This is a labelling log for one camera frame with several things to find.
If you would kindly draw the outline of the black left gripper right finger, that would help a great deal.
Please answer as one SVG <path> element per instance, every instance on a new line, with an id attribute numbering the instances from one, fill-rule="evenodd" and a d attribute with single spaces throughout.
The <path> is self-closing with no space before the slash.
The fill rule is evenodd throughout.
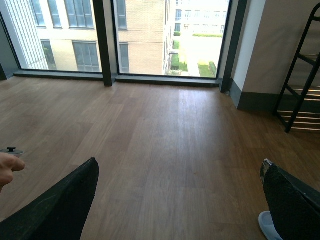
<path id="1" fill-rule="evenodd" d="M 274 227 L 283 240 L 320 238 L 320 192 L 265 159 L 260 169 Z"/>

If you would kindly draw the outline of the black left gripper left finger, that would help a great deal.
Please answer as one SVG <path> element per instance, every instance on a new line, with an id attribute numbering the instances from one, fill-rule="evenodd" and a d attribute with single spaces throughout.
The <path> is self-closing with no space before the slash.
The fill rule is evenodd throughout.
<path id="1" fill-rule="evenodd" d="M 94 157 L 0 223 L 2 240 L 79 240 L 99 179 Z"/>

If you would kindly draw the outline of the person's bare hand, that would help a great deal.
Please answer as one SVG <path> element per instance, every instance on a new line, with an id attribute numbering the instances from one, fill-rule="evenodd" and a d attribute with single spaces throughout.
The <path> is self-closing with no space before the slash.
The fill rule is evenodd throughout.
<path id="1" fill-rule="evenodd" d="M 8 154 L 0 154 L 0 191 L 10 184 L 14 179 L 14 172 L 19 172 L 25 169 L 25 162 L 20 158 Z"/>

